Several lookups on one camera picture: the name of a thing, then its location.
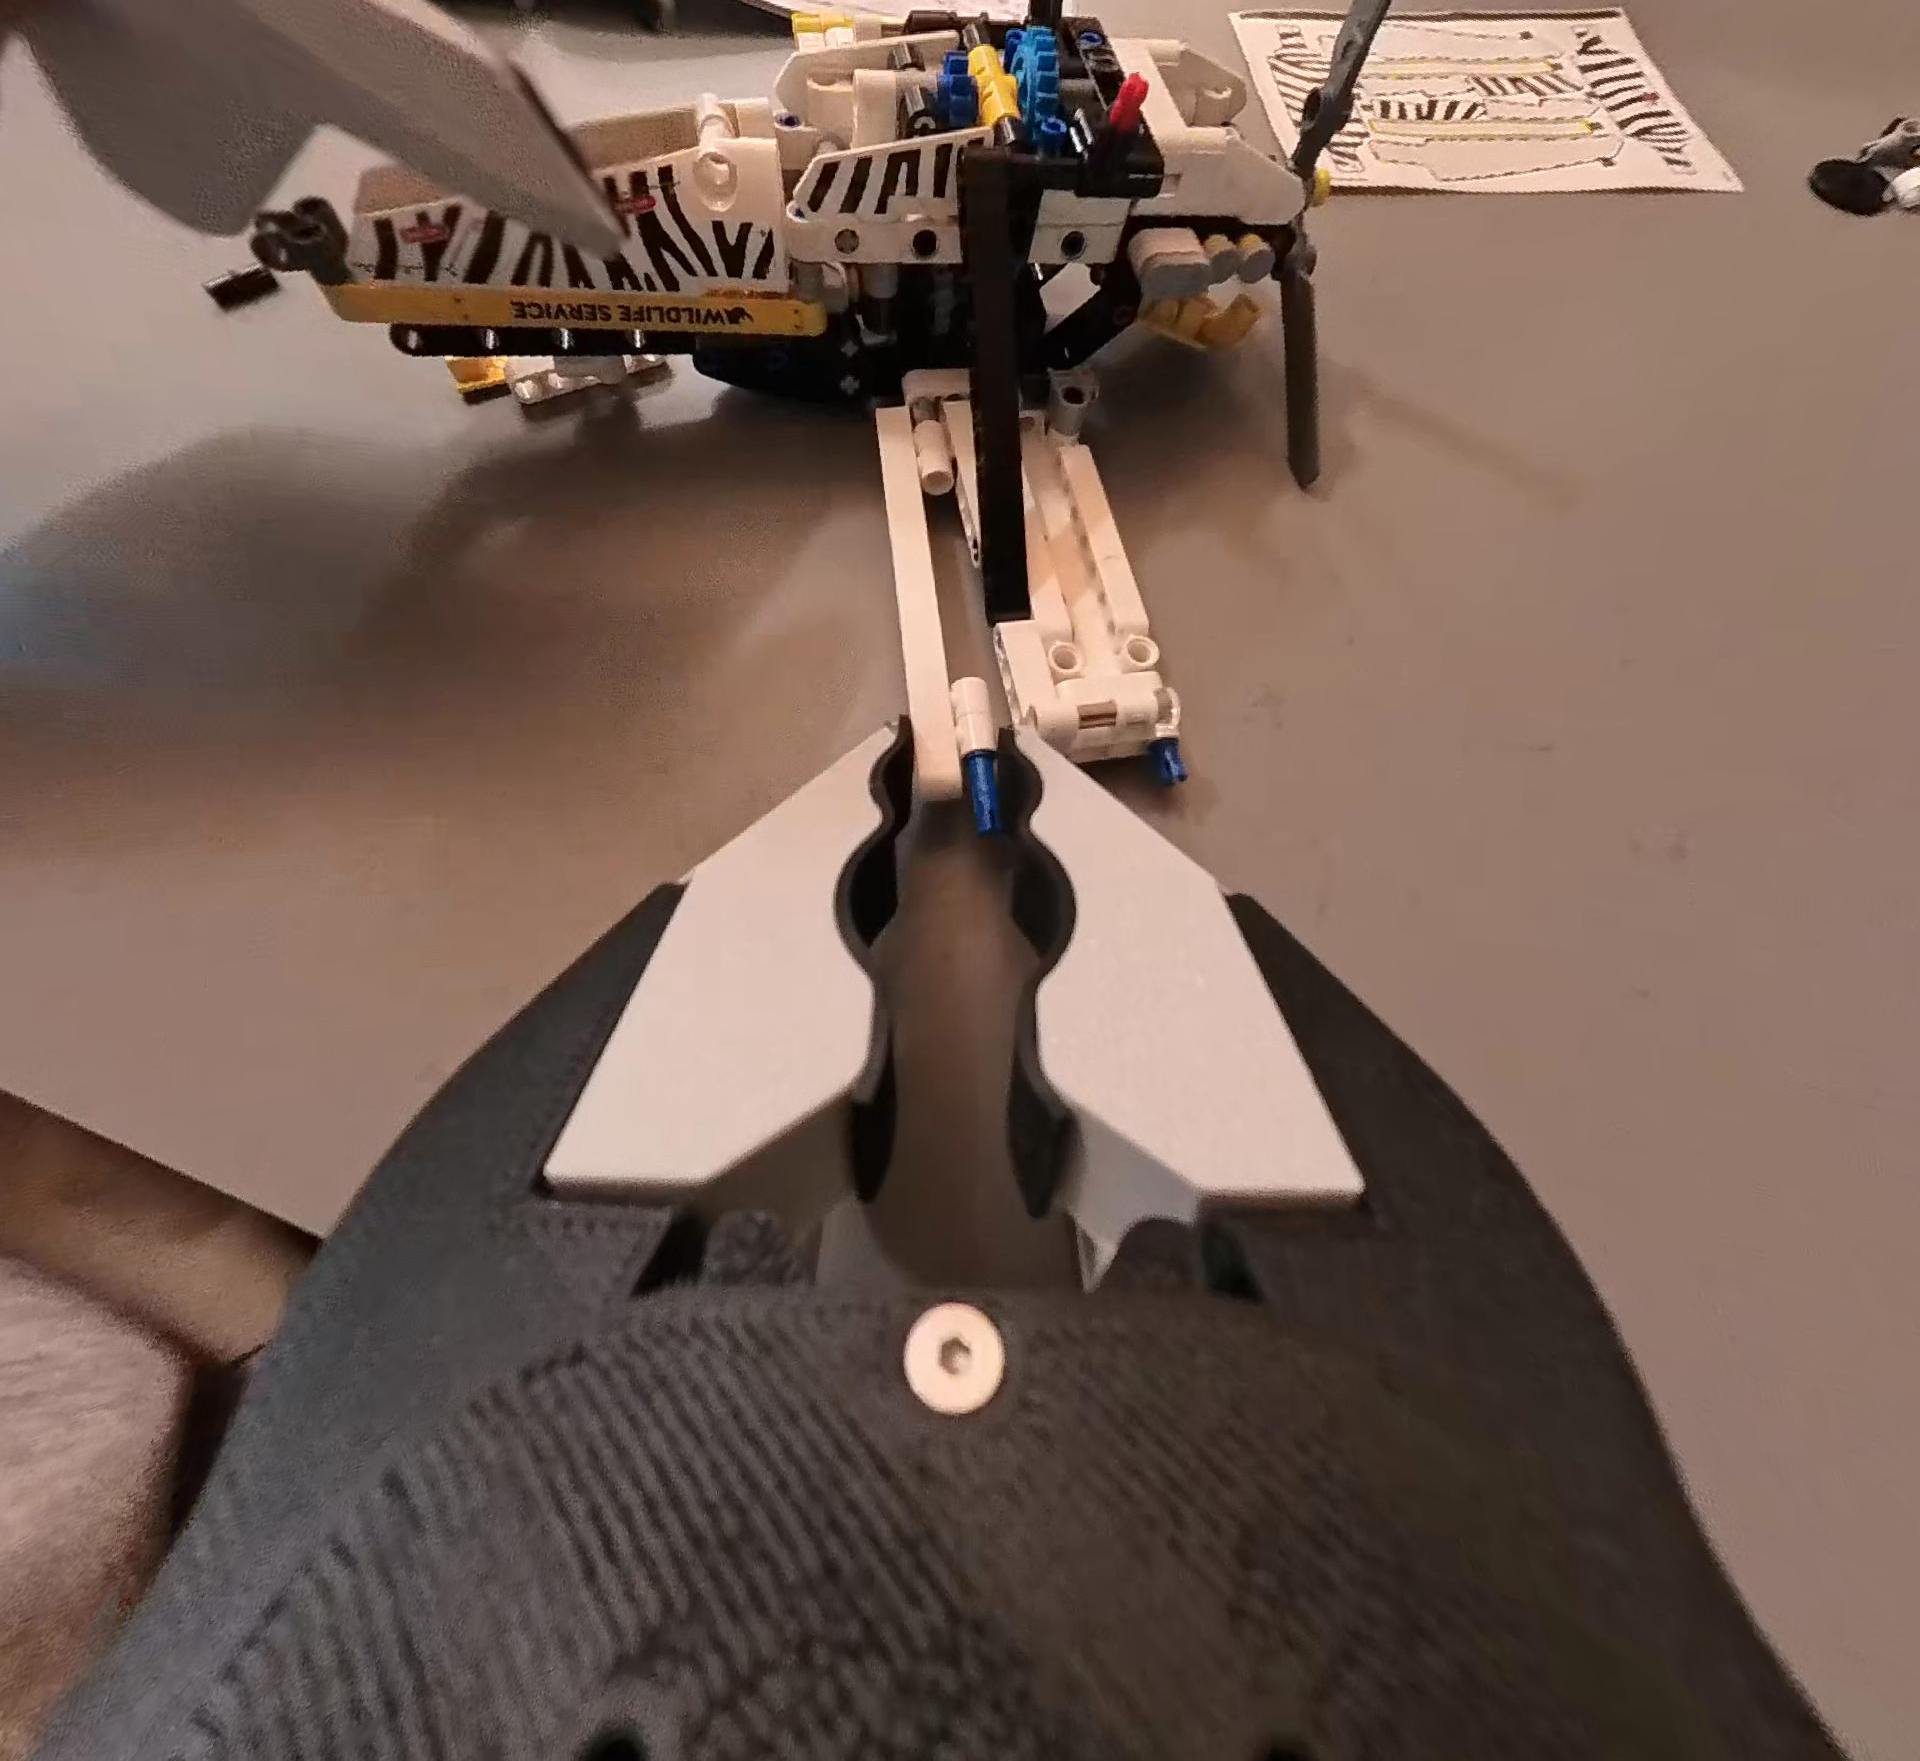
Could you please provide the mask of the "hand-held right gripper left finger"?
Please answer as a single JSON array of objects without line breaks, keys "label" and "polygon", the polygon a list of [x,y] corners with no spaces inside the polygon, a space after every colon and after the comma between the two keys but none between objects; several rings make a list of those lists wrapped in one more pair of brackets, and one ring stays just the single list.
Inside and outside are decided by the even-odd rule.
[{"label": "hand-held right gripper left finger", "polygon": [[898,1066],[878,945],[913,773],[911,726],[885,724],[685,874],[545,1155],[549,1192],[796,1232],[881,1196]]}]

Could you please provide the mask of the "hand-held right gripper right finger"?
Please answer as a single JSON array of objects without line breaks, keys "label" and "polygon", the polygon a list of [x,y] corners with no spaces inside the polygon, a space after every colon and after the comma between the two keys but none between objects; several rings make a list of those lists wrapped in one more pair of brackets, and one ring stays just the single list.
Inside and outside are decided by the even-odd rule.
[{"label": "hand-held right gripper right finger", "polygon": [[1002,734],[1021,987],[1005,1137],[1096,1290],[1141,1223],[1355,1210],[1362,1175],[1222,887],[1039,734]]}]

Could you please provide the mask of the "zebra striped lego plane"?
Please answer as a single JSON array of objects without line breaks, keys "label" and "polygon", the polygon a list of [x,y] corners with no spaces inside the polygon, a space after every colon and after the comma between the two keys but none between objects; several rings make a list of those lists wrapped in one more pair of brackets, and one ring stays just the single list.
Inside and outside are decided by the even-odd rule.
[{"label": "zebra striped lego plane", "polygon": [[419,184],[359,177],[253,214],[253,260],[311,281],[466,388],[525,404],[689,360],[768,398],[933,421],[1013,726],[1075,763],[1185,780],[1115,509],[1086,446],[1101,350],[1148,328],[1232,350],[1281,287],[1285,463],[1319,477],[1313,166],[1395,0],[1355,0],[1292,156],[1249,143],[1246,87],[1182,40],[1115,40],[1065,0],[1021,17],[793,20],[772,97],[583,130],[616,248]]}]

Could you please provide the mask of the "white lego beam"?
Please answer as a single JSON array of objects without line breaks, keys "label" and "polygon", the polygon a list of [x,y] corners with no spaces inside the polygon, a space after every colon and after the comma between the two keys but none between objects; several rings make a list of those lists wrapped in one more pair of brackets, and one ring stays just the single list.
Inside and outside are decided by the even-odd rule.
[{"label": "white lego beam", "polygon": [[893,567],[906,719],[916,756],[922,803],[968,807],[962,756],[998,749],[995,704],[976,674],[952,682],[932,534],[925,527],[925,481],[953,481],[952,449],[933,421],[913,421],[909,404],[875,416],[885,541]]}]

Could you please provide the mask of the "zebra sticker sheet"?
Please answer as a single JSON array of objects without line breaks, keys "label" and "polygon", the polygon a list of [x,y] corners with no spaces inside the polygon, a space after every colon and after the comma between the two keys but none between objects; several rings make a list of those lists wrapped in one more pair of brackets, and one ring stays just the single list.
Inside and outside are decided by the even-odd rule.
[{"label": "zebra sticker sheet", "polygon": [[1389,17],[1316,194],[1738,194],[1621,10]]}]

